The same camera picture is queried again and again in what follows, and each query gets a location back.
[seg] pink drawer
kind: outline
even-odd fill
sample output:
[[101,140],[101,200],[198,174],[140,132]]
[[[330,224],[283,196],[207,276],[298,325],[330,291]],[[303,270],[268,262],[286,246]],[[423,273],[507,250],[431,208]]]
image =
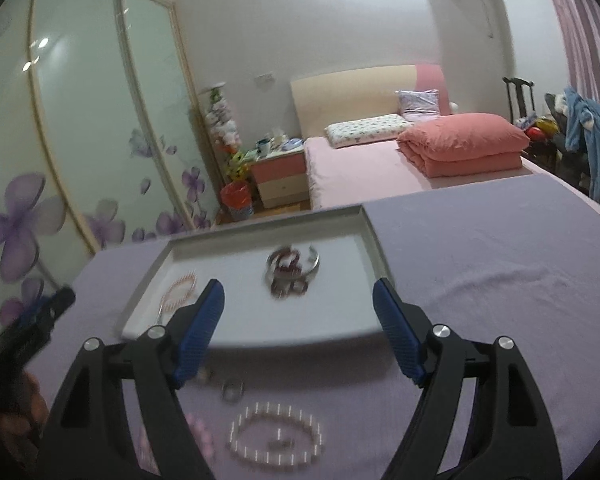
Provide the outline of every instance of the pink drawer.
[[306,172],[304,153],[280,156],[253,164],[251,173],[258,184]]

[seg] curtain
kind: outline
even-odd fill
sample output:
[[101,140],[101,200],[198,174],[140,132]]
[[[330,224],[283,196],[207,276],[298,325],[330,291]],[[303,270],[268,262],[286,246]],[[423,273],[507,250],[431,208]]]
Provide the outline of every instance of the curtain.
[[571,85],[600,103],[600,6],[595,0],[553,0]]

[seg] nightstand drawer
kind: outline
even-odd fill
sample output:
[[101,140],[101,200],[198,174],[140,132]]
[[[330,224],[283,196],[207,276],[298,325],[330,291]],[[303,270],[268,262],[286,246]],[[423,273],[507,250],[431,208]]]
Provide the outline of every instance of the nightstand drawer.
[[264,207],[274,207],[283,203],[298,202],[309,197],[306,175],[294,175],[258,184]]
[[258,185],[271,180],[288,176],[305,174],[304,153],[280,156],[272,160],[256,162],[251,167],[251,173]]

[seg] purple pillow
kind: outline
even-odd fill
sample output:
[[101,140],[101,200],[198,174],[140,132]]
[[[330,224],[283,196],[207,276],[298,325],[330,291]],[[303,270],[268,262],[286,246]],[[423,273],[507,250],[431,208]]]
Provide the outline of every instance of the purple pillow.
[[400,115],[407,121],[420,123],[440,117],[437,90],[424,92],[398,90],[395,94],[400,101]]

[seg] blue clothing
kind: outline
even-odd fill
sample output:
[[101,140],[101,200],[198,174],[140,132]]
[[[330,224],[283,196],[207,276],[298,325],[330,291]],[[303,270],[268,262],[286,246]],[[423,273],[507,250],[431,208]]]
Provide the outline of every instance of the blue clothing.
[[[583,98],[572,87],[565,88],[564,93],[569,107],[565,146],[568,152],[577,152],[580,133],[584,131],[591,170],[589,196],[600,204],[600,103]],[[584,125],[591,120],[594,121],[593,129],[589,131]]]

